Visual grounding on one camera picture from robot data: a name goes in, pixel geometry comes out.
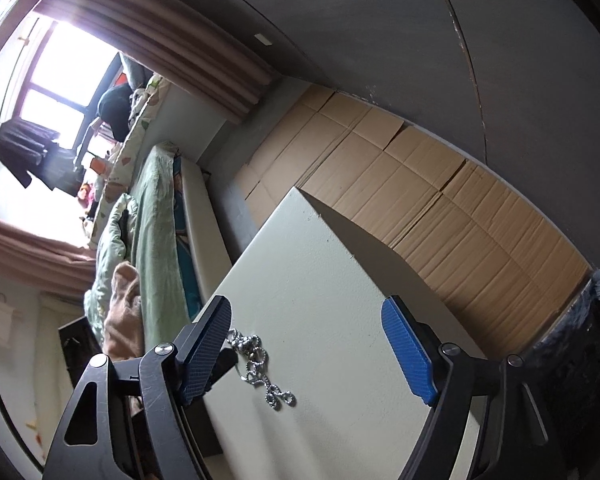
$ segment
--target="window frame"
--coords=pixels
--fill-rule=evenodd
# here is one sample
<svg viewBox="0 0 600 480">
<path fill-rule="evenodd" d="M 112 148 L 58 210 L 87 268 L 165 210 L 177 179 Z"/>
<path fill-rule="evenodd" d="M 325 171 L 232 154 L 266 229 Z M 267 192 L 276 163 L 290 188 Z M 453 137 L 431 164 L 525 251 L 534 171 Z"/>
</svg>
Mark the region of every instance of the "window frame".
<svg viewBox="0 0 600 480">
<path fill-rule="evenodd" d="M 120 73 L 122 72 L 122 60 L 120 59 L 120 56 L 114 56 L 114 58 L 111 60 L 111 63 L 109 64 L 109 67 L 102 76 L 102 79 L 100 80 L 96 91 L 93 93 L 91 101 L 86 106 L 71 101 L 66 97 L 62 97 L 61 95 L 56 94 L 55 92 L 47 90 L 46 88 L 34 83 L 32 81 L 33 73 L 36 67 L 38 66 L 38 61 L 40 60 L 44 49 L 46 48 L 49 40 L 51 39 L 51 35 L 56 30 L 58 23 L 59 22 L 57 21 L 53 21 L 51 23 L 51 26 L 43 36 L 42 41 L 38 45 L 38 48 L 36 49 L 36 52 L 33 55 L 33 58 L 31 59 L 31 64 L 27 68 L 27 73 L 25 75 L 24 81 L 22 82 L 22 86 L 20 87 L 20 91 L 18 92 L 16 104 L 13 109 L 13 117 L 20 117 L 22 107 L 24 105 L 24 100 L 26 99 L 29 90 L 39 92 L 42 95 L 45 95 L 63 105 L 73 108 L 74 110 L 83 114 L 82 123 L 80 124 L 80 128 L 78 128 L 78 133 L 75 136 L 74 145 L 72 146 L 72 151 L 77 152 L 78 146 L 80 146 L 84 141 L 84 137 L 86 136 L 89 125 L 98 115 L 98 102 L 100 101 L 100 98 L 102 97 L 104 92 L 106 92 L 120 77 Z"/>
</svg>

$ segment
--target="white table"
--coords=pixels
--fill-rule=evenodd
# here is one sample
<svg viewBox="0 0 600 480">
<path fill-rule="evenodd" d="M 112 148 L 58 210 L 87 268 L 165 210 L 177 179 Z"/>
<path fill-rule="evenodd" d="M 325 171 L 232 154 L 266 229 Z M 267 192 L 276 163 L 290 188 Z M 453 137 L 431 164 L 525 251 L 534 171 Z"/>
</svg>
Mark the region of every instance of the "white table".
<svg viewBox="0 0 600 480">
<path fill-rule="evenodd" d="M 400 295 L 443 342 L 482 356 L 397 253 L 297 189 L 216 294 L 232 304 L 232 328 L 262 338 L 270 379 L 298 398 L 276 412 L 263 387 L 233 371 L 205 396 L 237 479 L 398 478 L 429 408 L 409 390 L 382 330 L 388 295 Z M 470 415 L 452 478 L 466 478 L 478 429 Z"/>
</svg>

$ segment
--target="chain link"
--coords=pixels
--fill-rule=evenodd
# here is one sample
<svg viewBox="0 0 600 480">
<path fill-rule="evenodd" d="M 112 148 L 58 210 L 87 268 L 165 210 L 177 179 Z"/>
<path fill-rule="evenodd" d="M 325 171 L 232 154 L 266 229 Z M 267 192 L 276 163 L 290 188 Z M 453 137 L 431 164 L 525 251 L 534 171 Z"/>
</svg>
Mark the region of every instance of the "chain link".
<svg viewBox="0 0 600 480">
<path fill-rule="evenodd" d="M 288 406 L 296 404 L 296 396 L 291 392 L 283 392 L 277 384 L 267 377 L 266 368 L 269 361 L 267 351 L 262 347 L 262 341 L 257 335 L 243 336 L 235 328 L 229 330 L 227 342 L 238 354 L 247 359 L 247 373 L 240 378 L 253 386 L 264 386 L 267 390 L 265 400 L 274 410 L 282 407 L 280 401 Z"/>
</svg>

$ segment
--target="silver chain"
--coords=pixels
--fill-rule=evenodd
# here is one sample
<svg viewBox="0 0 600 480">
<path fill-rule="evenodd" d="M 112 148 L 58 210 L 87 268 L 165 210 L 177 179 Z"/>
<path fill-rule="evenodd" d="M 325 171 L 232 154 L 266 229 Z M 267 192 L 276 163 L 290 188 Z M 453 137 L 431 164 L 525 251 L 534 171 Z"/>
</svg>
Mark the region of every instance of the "silver chain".
<svg viewBox="0 0 600 480">
<path fill-rule="evenodd" d="M 267 377 L 265 371 L 269 355 L 262 347 L 261 339 L 254 335 L 243 336 L 236 329 L 232 328 L 226 337 L 227 342 L 231 345 L 238 354 L 241 354 L 247 359 L 247 373 L 241 375 L 240 378 L 253 386 L 265 386 L 267 393 L 265 400 L 274 410 L 279 410 L 282 400 L 289 406 L 296 404 L 296 396 L 291 392 L 283 392 L 277 384 L 272 383 Z"/>
</svg>

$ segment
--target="window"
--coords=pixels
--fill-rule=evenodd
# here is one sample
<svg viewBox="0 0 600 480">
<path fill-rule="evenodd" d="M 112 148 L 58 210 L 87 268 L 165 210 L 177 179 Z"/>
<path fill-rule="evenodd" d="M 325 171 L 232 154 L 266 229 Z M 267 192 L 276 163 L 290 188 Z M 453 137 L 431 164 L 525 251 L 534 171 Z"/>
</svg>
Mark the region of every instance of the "window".
<svg viewBox="0 0 600 480">
<path fill-rule="evenodd" d="M 118 51 L 68 23 L 53 22 L 29 68 L 15 113 L 60 133 L 75 150 L 96 117 L 98 101 L 118 78 Z"/>
</svg>

